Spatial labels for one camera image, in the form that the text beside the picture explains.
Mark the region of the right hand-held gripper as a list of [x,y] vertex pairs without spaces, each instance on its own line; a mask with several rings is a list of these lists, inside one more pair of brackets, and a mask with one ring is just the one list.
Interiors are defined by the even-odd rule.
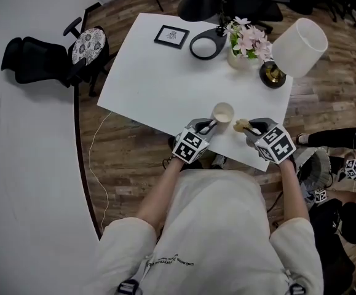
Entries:
[[249,123],[261,133],[249,129],[243,132],[264,160],[280,164],[295,152],[296,146],[282,125],[270,118],[256,118]]

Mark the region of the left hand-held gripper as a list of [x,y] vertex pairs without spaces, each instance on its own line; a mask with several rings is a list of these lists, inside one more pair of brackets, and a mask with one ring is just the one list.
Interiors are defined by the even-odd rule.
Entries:
[[208,149],[217,126],[214,119],[193,119],[175,137],[172,155],[186,164],[193,163]]

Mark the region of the cream ceramic mug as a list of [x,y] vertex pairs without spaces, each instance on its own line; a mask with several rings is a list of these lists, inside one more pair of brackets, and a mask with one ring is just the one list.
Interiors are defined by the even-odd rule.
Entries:
[[217,132],[225,131],[234,118],[234,108],[225,102],[216,104],[212,110],[212,119],[216,120]]

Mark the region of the person's right forearm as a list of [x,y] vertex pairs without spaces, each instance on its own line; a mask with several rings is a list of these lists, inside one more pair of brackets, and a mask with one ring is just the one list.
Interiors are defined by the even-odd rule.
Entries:
[[303,218],[309,220],[306,202],[303,198],[293,162],[289,159],[279,164],[283,187],[284,220]]

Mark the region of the person's left forearm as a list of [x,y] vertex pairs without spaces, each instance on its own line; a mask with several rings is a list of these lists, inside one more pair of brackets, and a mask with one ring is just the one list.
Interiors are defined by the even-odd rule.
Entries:
[[149,191],[140,204],[136,218],[142,219],[155,230],[167,215],[173,192],[184,162],[173,158],[160,176],[156,185]]

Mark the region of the person's right shoe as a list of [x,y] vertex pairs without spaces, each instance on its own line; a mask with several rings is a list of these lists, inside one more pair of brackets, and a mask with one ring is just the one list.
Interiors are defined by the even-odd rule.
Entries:
[[227,157],[217,154],[215,158],[213,159],[213,162],[211,164],[211,169],[223,169],[225,166],[225,163],[227,161]]

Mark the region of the grey pleated basket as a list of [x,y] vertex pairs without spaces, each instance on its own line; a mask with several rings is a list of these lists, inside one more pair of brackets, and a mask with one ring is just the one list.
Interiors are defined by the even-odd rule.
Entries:
[[324,188],[329,181],[331,164],[322,147],[299,147],[293,154],[297,177],[304,197]]

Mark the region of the pink flowers in cream pot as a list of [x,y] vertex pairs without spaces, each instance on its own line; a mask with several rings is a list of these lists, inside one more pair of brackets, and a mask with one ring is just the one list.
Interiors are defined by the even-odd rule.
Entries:
[[229,42],[227,62],[234,69],[257,69],[272,59],[272,44],[266,33],[247,18],[235,17],[224,28],[223,36]]

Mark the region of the white shade brass table lamp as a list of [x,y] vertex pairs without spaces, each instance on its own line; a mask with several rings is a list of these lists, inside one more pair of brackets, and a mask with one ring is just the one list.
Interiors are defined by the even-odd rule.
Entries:
[[304,77],[328,48],[328,39],[314,21],[299,18],[271,45],[271,59],[259,70],[262,82],[280,88],[287,77]]

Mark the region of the black desk lamp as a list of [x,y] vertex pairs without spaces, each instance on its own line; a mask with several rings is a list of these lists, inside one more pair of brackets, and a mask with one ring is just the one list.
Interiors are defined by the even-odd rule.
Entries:
[[[218,25],[206,30],[194,37],[189,45],[190,52],[200,60],[212,60],[222,51],[226,43],[224,30],[229,22],[229,16],[233,13],[233,0],[182,0],[178,5],[178,16],[187,22],[201,22],[215,15],[218,17]],[[215,51],[205,57],[194,51],[194,43],[199,39],[208,39],[215,45]]]

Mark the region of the floral seat cushion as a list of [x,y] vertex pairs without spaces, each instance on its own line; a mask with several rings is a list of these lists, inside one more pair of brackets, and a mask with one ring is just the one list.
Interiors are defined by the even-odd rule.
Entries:
[[101,53],[106,44],[106,35],[102,29],[91,28],[77,38],[73,45],[71,59],[75,65],[82,59],[86,59],[86,65],[91,64]]

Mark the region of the black high-back office chair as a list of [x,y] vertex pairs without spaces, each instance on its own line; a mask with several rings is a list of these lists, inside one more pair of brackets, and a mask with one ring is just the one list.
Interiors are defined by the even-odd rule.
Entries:
[[[76,42],[81,34],[76,27],[81,21],[82,18],[80,17],[75,19],[64,30],[63,35],[66,36],[71,33],[76,38]],[[94,28],[104,31],[100,26]],[[74,65],[71,59],[74,43],[69,48],[65,48],[62,45],[43,42],[29,36],[23,39],[16,37],[8,43],[5,49],[1,70],[9,69],[13,71],[15,80],[19,84],[57,80],[69,88],[71,86],[76,87],[81,82],[86,82],[89,84],[89,96],[96,97],[95,83],[97,77],[100,73],[108,74],[105,66],[117,56],[117,52],[111,53],[109,51],[106,37],[103,50],[91,64],[86,65],[84,58]]]

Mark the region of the black picture frame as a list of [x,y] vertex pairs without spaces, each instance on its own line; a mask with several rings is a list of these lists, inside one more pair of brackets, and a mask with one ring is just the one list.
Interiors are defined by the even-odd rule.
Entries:
[[163,25],[155,37],[154,42],[175,49],[182,49],[188,36],[189,30]]

